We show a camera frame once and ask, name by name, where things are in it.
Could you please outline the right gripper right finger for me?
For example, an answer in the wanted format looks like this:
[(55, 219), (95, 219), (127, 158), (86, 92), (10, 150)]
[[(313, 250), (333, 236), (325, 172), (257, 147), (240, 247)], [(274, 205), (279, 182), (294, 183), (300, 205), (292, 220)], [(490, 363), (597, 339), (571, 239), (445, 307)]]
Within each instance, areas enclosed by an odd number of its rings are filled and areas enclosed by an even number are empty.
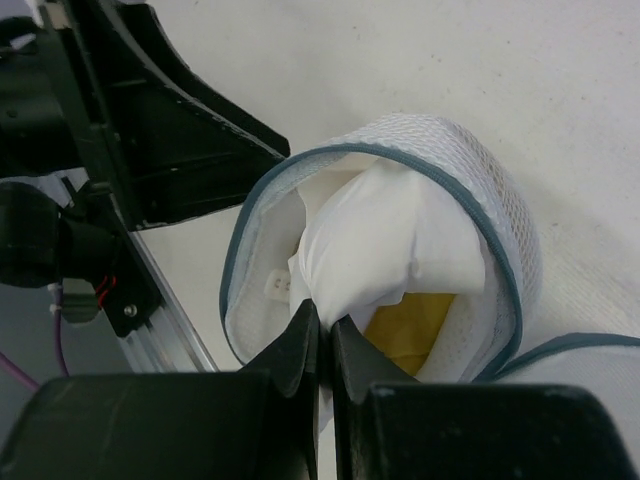
[(341, 479), (635, 479), (639, 341), (556, 337), (469, 384), (422, 384), (331, 330)]

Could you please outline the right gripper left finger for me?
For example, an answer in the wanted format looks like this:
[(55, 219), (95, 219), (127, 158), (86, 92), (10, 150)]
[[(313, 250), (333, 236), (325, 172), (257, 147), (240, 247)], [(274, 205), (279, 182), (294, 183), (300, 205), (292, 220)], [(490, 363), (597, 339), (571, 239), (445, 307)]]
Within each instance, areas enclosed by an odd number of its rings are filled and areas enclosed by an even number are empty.
[(1, 453), (5, 479), (314, 479), (315, 306), (235, 372), (57, 379)]

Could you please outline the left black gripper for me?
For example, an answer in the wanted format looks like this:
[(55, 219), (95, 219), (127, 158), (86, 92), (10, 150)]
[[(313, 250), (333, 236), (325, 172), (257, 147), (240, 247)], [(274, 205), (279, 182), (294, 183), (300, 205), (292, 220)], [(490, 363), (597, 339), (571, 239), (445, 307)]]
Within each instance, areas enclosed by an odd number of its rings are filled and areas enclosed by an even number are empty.
[[(284, 136), (190, 69), (152, 6), (77, 1), (74, 22), (129, 228), (238, 205), (289, 156)], [(1, 21), (1, 281), (40, 288), (81, 279), (95, 290), (140, 290), (144, 267), (89, 187), (73, 194), (75, 206), (61, 207), (20, 180), (82, 164), (45, 68), (49, 39), (28, 16)]]

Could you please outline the white mesh laundry bag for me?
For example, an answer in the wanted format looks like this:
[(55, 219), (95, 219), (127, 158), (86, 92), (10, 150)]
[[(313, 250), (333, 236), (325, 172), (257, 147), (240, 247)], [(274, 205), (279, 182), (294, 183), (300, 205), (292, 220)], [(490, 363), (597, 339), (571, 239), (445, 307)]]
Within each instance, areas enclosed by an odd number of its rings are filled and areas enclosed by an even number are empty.
[(542, 283), (538, 237), (526, 204), (499, 162), (468, 130), (440, 117), (396, 114), (285, 160), (249, 193), (220, 288), (222, 326), (237, 359), (254, 359), (285, 330), (304, 301), (313, 302), (304, 299), (284, 328), (267, 326), (264, 288), (281, 249), (264, 232), (266, 211), (349, 154), (385, 158), (435, 181), (464, 209), (481, 241), (483, 291), (455, 294), (428, 359), (410, 376), (422, 382), (485, 380), (520, 357), (523, 329)]

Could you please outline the white bra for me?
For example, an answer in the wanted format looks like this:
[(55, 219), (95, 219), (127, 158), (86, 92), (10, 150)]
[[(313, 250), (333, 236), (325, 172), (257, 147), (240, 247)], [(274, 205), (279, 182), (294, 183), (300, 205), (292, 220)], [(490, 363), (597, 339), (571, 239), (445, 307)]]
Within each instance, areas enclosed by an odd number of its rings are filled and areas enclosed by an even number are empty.
[(397, 162), (349, 154), (272, 204), (264, 232), (280, 247), (265, 315), (282, 329), (310, 298), (320, 319), (366, 325), (407, 293), (478, 294), (486, 283), (473, 221), (427, 176)]

